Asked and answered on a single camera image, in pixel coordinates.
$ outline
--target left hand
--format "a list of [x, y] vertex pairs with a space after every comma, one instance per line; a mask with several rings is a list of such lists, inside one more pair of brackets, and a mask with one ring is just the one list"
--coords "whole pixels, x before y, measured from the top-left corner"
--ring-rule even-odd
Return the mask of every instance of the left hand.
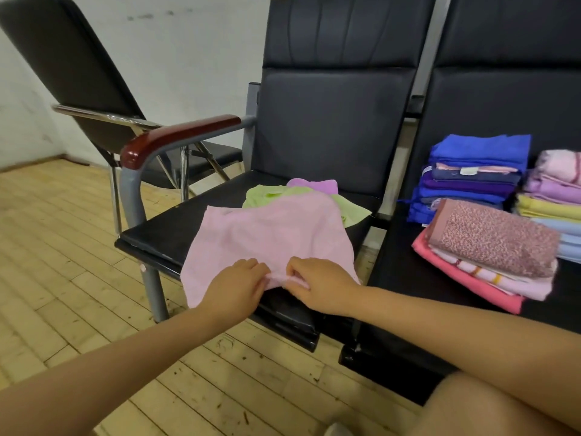
[[238, 260], [214, 277], [196, 309], [212, 315], [229, 329], [256, 310], [268, 273], [268, 266], [256, 259]]

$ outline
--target black chair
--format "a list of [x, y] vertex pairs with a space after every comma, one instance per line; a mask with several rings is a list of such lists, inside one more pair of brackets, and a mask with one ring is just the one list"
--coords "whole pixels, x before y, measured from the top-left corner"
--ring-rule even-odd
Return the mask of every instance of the black chair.
[[[156, 320], [167, 318], [157, 270], [179, 278], [208, 205], [241, 207], [248, 189], [288, 179], [334, 178], [340, 193], [376, 212], [403, 122], [434, 0], [271, 0], [258, 113], [153, 130], [121, 156], [129, 230], [116, 245], [147, 265]], [[167, 149], [240, 128], [253, 144], [251, 171], [145, 220], [142, 165]], [[357, 252], [371, 226], [347, 229]], [[323, 317], [281, 288], [254, 314], [313, 350]]]
[[[411, 197], [431, 147], [448, 134], [531, 134], [530, 166], [545, 149], [581, 150], [580, 34], [581, 0], [452, 0], [401, 197]], [[397, 204], [369, 285], [499, 310], [412, 250], [423, 228], [407, 212]], [[581, 265], [560, 260], [552, 294], [525, 301], [522, 316], [581, 333], [580, 287]], [[344, 365], [418, 403], [455, 370], [368, 324], [357, 344], [343, 349]]]
[[[113, 220], [117, 234], [121, 218], [115, 168], [127, 143], [145, 131], [161, 127], [145, 120], [105, 48], [83, 13], [71, 0], [5, 0], [0, 26], [59, 104], [53, 109], [73, 116], [110, 166]], [[148, 163], [144, 182], [161, 188], [188, 188], [214, 170], [242, 161], [237, 148], [197, 142], [161, 153]]]

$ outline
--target towel label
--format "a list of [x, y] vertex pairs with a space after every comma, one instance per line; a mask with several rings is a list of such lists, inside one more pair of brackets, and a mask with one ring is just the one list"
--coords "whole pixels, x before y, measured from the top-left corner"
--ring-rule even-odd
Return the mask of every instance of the towel label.
[[463, 176], [473, 176], [478, 174], [478, 167], [463, 167], [460, 168], [460, 174]]

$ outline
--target wooden armrest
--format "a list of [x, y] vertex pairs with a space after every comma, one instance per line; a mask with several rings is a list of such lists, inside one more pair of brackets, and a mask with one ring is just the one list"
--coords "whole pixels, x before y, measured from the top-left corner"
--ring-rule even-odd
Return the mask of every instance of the wooden armrest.
[[242, 120], [238, 116], [223, 114], [185, 124], [156, 128], [135, 137], [123, 147], [121, 151], [121, 166], [130, 170], [138, 170], [143, 166], [150, 154], [163, 146], [213, 131], [223, 130], [241, 123]]

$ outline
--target chair backrest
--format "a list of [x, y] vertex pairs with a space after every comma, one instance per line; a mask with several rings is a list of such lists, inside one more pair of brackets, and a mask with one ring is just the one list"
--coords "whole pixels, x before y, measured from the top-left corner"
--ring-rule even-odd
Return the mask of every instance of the chair backrest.
[[251, 167], [381, 197], [435, 0], [271, 0]]
[[581, 0], [452, 0], [402, 187], [449, 134], [581, 150]]
[[[2, 1], [0, 26], [60, 104], [144, 118], [73, 1]], [[76, 121], [97, 148], [111, 153], [120, 153], [135, 136], [129, 127], [86, 118]]]

